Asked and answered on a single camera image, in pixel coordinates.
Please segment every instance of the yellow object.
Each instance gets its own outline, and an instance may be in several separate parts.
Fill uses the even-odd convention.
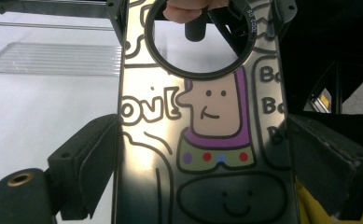
[[[363,216],[360,221],[339,221],[330,217],[299,181],[297,181],[297,191],[301,224],[363,224]]]

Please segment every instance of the finger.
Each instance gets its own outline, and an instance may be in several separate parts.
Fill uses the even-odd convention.
[[[168,0],[167,6],[183,9],[201,9],[209,5],[209,0]]]
[[[181,9],[169,5],[163,11],[163,15],[167,20],[175,21],[177,23],[187,23],[189,21],[193,21],[201,14],[201,9]]]

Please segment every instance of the engraved metal plate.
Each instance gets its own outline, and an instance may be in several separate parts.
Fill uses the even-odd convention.
[[[156,3],[128,7],[115,222],[298,223],[270,1],[247,1],[249,49],[210,80],[149,46]]]

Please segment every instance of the person's hand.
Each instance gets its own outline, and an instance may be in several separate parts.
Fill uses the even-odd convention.
[[[168,0],[163,15],[169,21],[186,23],[198,18],[202,8],[227,7],[228,3],[229,0]]]

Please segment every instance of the circular frame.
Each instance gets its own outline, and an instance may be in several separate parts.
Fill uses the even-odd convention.
[[[187,79],[195,79],[195,80],[208,80],[208,79],[216,79],[220,77],[224,77],[236,69],[238,69],[248,58],[251,54],[253,47],[256,42],[256,33],[252,32],[252,21],[255,21],[254,14],[248,14],[248,11],[251,11],[251,7],[246,2],[246,6],[243,11],[243,15],[246,18],[247,25],[248,25],[248,40],[245,43],[244,50],[242,54],[238,57],[238,59],[231,63],[230,65],[208,73],[194,73],[190,71],[185,71],[180,68],[175,67],[174,65],[167,62],[159,53],[158,49],[155,46],[154,42],[154,21],[162,6],[166,4],[167,0],[157,0],[152,5],[152,8],[149,10],[147,14],[146,26],[145,26],[145,37],[146,37],[146,45],[149,53],[151,54],[152,58],[160,64],[165,70],[169,73],[174,74],[175,76],[187,78]]]

